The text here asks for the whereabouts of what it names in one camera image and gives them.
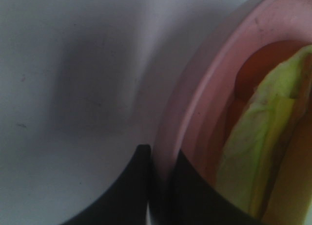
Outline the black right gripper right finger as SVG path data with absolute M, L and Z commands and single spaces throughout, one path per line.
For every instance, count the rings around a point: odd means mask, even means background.
M 153 225 L 259 225 L 218 194 L 180 152 L 166 185 L 151 163 L 150 219 Z

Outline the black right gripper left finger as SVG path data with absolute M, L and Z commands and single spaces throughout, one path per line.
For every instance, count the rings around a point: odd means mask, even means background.
M 150 145 L 138 145 L 117 180 L 65 225 L 145 225 L 150 180 Z

